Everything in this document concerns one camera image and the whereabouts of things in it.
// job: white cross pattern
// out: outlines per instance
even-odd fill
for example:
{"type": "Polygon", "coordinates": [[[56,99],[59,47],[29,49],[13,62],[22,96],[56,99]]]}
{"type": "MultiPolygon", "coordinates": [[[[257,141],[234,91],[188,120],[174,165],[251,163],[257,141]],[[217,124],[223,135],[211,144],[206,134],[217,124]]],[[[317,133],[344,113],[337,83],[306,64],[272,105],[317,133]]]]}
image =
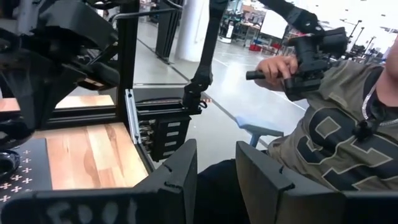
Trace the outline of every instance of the white cross pattern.
{"type": "Polygon", "coordinates": [[[14,187],[14,189],[12,189],[11,191],[14,192],[14,193],[17,193],[20,189],[22,189],[22,187],[16,186],[16,187],[14,187]]]}
{"type": "Polygon", "coordinates": [[[9,183],[4,183],[4,184],[2,184],[2,185],[0,185],[0,189],[8,189],[9,187],[11,187],[11,185],[12,184],[9,184],[9,183]]]}
{"type": "Polygon", "coordinates": [[[32,179],[26,178],[25,180],[22,181],[22,183],[29,184],[30,181],[32,181],[32,179]]]}
{"type": "Polygon", "coordinates": [[[23,170],[23,172],[24,172],[24,173],[29,173],[29,171],[31,171],[31,170],[32,170],[31,168],[27,168],[27,167],[26,167],[26,168],[23,170]]]}
{"type": "Polygon", "coordinates": [[[3,196],[2,198],[0,198],[0,202],[7,202],[8,199],[10,199],[11,197],[8,195],[3,196]]]}
{"type": "Polygon", "coordinates": [[[21,179],[21,178],[22,178],[21,175],[13,175],[13,176],[11,177],[11,180],[18,181],[18,180],[21,179]]]}

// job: person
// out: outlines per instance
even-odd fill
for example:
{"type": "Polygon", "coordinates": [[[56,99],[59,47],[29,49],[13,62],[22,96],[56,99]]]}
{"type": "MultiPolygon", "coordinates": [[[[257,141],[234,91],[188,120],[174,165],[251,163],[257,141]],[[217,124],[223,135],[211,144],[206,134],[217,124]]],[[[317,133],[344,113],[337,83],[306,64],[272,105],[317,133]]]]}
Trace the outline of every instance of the person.
{"type": "MultiPolygon", "coordinates": [[[[333,190],[398,190],[398,39],[384,67],[350,60],[335,63],[317,91],[302,93],[309,104],[292,134],[269,144],[267,154],[333,190]],[[372,125],[368,136],[358,125],[372,125]]],[[[278,78],[298,69],[295,57],[259,63],[265,80],[282,91],[278,78]]],[[[249,223],[234,160],[198,175],[195,223],[249,223]]]]}

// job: wooden tabletop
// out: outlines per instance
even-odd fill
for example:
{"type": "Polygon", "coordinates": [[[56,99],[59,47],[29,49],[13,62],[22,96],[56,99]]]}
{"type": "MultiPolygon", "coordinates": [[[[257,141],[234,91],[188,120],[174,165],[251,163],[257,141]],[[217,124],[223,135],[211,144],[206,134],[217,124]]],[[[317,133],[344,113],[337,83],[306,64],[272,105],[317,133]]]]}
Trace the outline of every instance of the wooden tabletop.
{"type": "MultiPolygon", "coordinates": [[[[110,96],[68,96],[57,108],[113,105],[110,96]]],[[[0,111],[19,110],[13,98],[0,111]]],[[[132,187],[148,172],[122,123],[38,131],[46,138],[54,190],[132,187]]]]}

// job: gray floor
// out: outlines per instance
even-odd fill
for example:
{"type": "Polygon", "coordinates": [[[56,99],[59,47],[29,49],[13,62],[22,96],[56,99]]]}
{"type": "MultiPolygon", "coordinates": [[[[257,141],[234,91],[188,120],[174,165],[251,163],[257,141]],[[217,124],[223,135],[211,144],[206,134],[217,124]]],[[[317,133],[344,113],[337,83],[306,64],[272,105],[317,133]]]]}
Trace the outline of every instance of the gray floor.
{"type": "MultiPolygon", "coordinates": [[[[139,24],[134,84],[187,83],[194,76],[198,64],[174,59],[177,38],[170,56],[172,64],[164,64],[153,53],[156,37],[156,26],[139,24]]],[[[233,158],[236,141],[249,141],[250,135],[237,127],[233,117],[248,116],[257,119],[259,123],[267,123],[268,128],[288,134],[303,116],[304,109],[308,106],[306,101],[292,103],[283,93],[259,88],[254,82],[244,79],[246,71],[253,70],[264,57],[265,55],[250,52],[238,45],[218,42],[212,67],[213,84],[206,91],[213,103],[209,104],[202,115],[193,117],[187,136],[187,139],[197,139],[199,170],[233,158]]],[[[72,94],[96,93],[76,89],[72,94]]],[[[272,138],[262,140],[266,145],[272,138]]],[[[265,146],[260,145],[258,148],[264,149],[265,146]]]]}

